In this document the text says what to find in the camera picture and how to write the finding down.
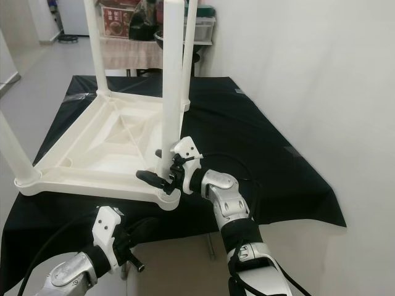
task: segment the black wristband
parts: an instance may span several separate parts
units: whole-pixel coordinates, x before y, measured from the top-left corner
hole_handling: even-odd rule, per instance
[[[81,252],[86,253],[91,260],[94,272],[98,278],[110,271],[111,266],[107,256],[98,245],[86,247]]]
[[[191,189],[193,192],[200,194],[202,191],[202,180],[208,170],[208,168],[198,168],[191,177],[189,189]]]
[[[252,219],[238,219],[225,224],[221,229],[223,244],[227,253],[236,248],[238,242],[263,242],[258,224]]]

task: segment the table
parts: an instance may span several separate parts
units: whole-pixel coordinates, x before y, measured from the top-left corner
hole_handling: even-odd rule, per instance
[[[113,91],[161,96],[159,75],[108,77]],[[60,138],[96,97],[93,76],[74,76],[65,99],[41,146],[35,163]],[[181,136],[191,136],[201,153],[223,152],[243,159],[261,183],[255,215],[260,224],[294,219],[315,219],[346,226],[331,187],[298,154],[292,145],[240,91],[230,78],[192,78],[191,107],[185,113]],[[247,178],[237,163],[225,158],[205,158],[202,166]],[[240,181],[248,204],[252,184]],[[174,211],[154,203],[74,194],[42,192],[33,197],[19,194],[2,234],[0,295],[16,285],[45,241],[62,225],[95,208],[111,205],[128,217],[129,223],[153,216],[160,229],[148,241],[173,239],[217,231],[212,204],[198,195],[182,195]],[[41,262],[91,244],[93,222],[70,228],[45,252]]]
[[[100,37],[104,68],[162,68],[162,50],[155,41]]]

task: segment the cardboard box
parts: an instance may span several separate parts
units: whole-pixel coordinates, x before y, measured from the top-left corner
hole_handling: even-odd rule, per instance
[[[133,10],[102,6],[104,35],[115,38],[129,38],[129,25]]]

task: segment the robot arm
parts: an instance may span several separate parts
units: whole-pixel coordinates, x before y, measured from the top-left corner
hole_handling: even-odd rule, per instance
[[[201,168],[198,149],[190,137],[177,143],[168,182],[148,171],[137,177],[163,189],[166,194],[179,189],[196,192],[213,203],[214,215],[227,251],[231,295],[287,295],[292,293],[276,260],[260,236],[258,224],[250,217],[236,178]]]
[[[143,241],[156,222],[147,218],[129,230],[124,227],[124,216],[117,208],[101,207],[92,229],[93,245],[56,266],[36,296],[84,296],[98,283],[99,277],[113,273],[127,261],[142,272],[144,265],[130,249]]]

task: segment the white wall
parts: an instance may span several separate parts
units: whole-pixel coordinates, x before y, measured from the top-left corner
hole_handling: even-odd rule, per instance
[[[28,0],[28,3],[38,39],[40,41],[52,41],[59,34],[59,28],[51,15],[47,0]]]
[[[395,295],[395,2],[206,0],[202,73],[231,76],[332,185],[348,228],[262,226],[313,295]]]
[[[26,0],[0,0],[0,27],[11,53],[38,47],[38,35]]]
[[[7,83],[16,73],[17,69],[0,29],[0,82]]]

